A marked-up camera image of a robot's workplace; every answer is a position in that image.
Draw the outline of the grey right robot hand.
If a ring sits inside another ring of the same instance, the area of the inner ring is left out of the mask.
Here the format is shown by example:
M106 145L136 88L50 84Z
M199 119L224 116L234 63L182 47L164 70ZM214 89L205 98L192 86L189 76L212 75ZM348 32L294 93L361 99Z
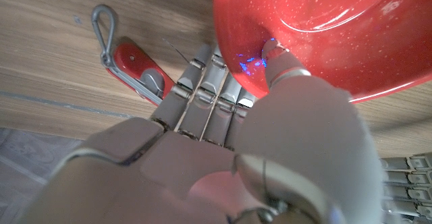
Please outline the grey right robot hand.
M278 40L232 150L132 118L58 164L20 223L380 223L384 172L345 90Z

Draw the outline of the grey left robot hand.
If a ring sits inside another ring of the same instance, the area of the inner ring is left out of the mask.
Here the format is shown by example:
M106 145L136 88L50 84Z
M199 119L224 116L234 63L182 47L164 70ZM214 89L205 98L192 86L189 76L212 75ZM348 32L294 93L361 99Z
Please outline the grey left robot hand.
M385 224L431 223L431 153L380 159Z

